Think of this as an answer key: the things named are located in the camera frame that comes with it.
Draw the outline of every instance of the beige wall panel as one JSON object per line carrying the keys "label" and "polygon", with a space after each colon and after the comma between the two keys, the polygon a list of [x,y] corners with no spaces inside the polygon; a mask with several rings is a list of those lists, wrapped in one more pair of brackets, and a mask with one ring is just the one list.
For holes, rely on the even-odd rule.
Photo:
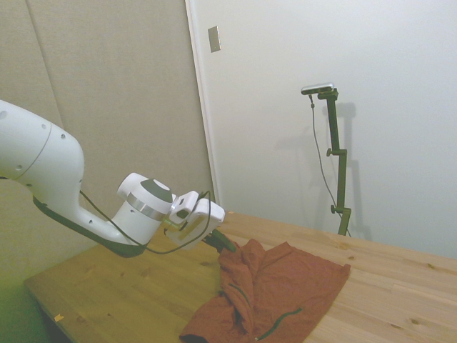
{"label": "beige wall panel", "polygon": [[175,194],[212,189],[184,1],[29,6],[88,195],[112,216],[131,172]]}
{"label": "beige wall panel", "polygon": [[[0,2],[0,99],[61,125],[25,1]],[[22,282],[92,245],[44,216],[20,184],[0,180],[0,341],[47,342]]]}

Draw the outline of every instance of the black cable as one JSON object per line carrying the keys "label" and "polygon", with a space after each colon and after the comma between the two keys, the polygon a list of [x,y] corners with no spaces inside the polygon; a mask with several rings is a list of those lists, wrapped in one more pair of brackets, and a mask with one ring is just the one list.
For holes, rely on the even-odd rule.
{"label": "black cable", "polygon": [[210,191],[207,191],[203,194],[200,194],[199,196],[199,200],[206,197],[206,195],[208,195],[208,220],[206,222],[206,226],[205,226],[205,229],[202,231],[202,233],[200,233],[197,237],[191,239],[190,241],[180,245],[179,247],[177,248],[174,248],[172,250],[168,250],[167,252],[158,252],[156,250],[153,250],[151,248],[148,248],[147,245],[145,244],[141,244],[139,242],[137,242],[135,239],[131,238],[128,234],[126,234],[120,227],[118,227],[116,225],[116,223],[114,223],[106,214],[104,214],[91,200],[88,196],[85,195],[85,193],[83,191],[79,191],[81,193],[81,195],[87,200],[88,203],[90,203],[90,205],[95,208],[95,210],[101,215],[103,216],[103,218],[105,218],[106,220],[108,220],[119,232],[121,232],[121,234],[126,237],[127,239],[130,239],[133,243],[135,243],[136,245],[140,246],[140,247],[143,247],[145,250],[149,251],[149,252],[153,252],[154,254],[159,254],[159,255],[165,255],[165,254],[170,254],[171,252],[175,252],[176,250],[180,250],[181,248],[184,248],[186,245],[189,245],[190,243],[196,241],[198,238],[200,238],[201,236],[203,236],[206,232],[206,230],[208,230],[208,227],[209,227],[209,222],[211,220],[211,192]]}
{"label": "black cable", "polygon": [[[326,188],[328,190],[328,193],[330,194],[333,205],[336,207],[335,198],[333,197],[333,194],[331,193],[330,187],[328,186],[328,183],[327,183],[326,175],[323,172],[321,150],[319,149],[319,144],[317,142],[317,136],[316,136],[316,123],[315,123],[316,120],[315,120],[315,114],[314,114],[315,105],[313,102],[313,96],[311,94],[309,94],[309,99],[311,100],[311,110],[313,111],[313,134],[314,134],[314,141],[316,143],[316,148],[317,148],[317,156],[319,157],[319,166],[321,167],[322,178],[323,178],[323,182],[326,184]],[[337,214],[340,216],[340,219],[341,219],[342,218],[341,213],[337,212]],[[351,233],[349,232],[349,229],[347,229],[347,232],[348,232],[349,236],[352,237]]]}

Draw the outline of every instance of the white wall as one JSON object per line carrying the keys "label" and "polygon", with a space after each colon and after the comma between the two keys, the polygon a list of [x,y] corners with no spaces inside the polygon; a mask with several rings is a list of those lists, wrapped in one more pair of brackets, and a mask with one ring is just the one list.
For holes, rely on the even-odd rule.
{"label": "white wall", "polygon": [[[457,2],[188,0],[219,199],[330,232],[302,86],[332,81],[355,237],[457,257]],[[222,50],[210,53],[207,29]],[[317,101],[321,151],[330,144]],[[336,193],[337,157],[323,157]]]}

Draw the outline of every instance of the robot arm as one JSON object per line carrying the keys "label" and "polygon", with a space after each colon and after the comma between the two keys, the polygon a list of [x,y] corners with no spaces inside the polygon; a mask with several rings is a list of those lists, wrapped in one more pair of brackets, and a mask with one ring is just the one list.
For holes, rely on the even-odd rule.
{"label": "robot arm", "polygon": [[[176,197],[161,182],[135,173],[118,189],[125,201],[114,218],[100,219],[79,205],[84,155],[77,140],[50,121],[2,100],[0,149],[0,176],[27,187],[47,216],[123,257],[140,255],[164,221],[175,229],[167,235],[178,244],[198,237],[186,246],[190,248],[224,220],[224,210],[199,199],[196,192]],[[184,234],[184,225],[194,232]]]}

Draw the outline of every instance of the light switch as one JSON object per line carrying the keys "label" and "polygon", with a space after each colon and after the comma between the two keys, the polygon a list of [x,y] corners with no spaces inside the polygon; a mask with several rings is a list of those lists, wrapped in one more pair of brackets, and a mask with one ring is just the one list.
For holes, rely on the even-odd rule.
{"label": "light switch", "polygon": [[209,37],[209,46],[211,47],[211,52],[216,52],[221,50],[221,40],[219,39],[219,29],[217,26],[211,27],[208,29]]}

